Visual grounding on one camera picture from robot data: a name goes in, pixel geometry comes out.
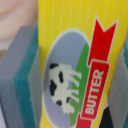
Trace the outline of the pale green gripper left finger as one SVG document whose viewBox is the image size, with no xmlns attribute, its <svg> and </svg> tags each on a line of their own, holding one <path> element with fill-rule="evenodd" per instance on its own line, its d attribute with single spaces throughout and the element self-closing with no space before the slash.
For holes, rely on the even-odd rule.
<svg viewBox="0 0 128 128">
<path fill-rule="evenodd" d="M 41 95 L 38 27 L 21 27 L 0 62 L 0 104 L 7 128 L 39 128 Z"/>
</svg>

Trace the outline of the grey green gripper right finger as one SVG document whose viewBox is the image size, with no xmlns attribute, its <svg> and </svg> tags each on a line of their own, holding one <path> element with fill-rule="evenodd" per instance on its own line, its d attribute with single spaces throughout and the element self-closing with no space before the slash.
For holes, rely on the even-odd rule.
<svg viewBox="0 0 128 128">
<path fill-rule="evenodd" d="M 128 35 L 117 59 L 108 103 L 113 128 L 128 128 Z"/>
</svg>

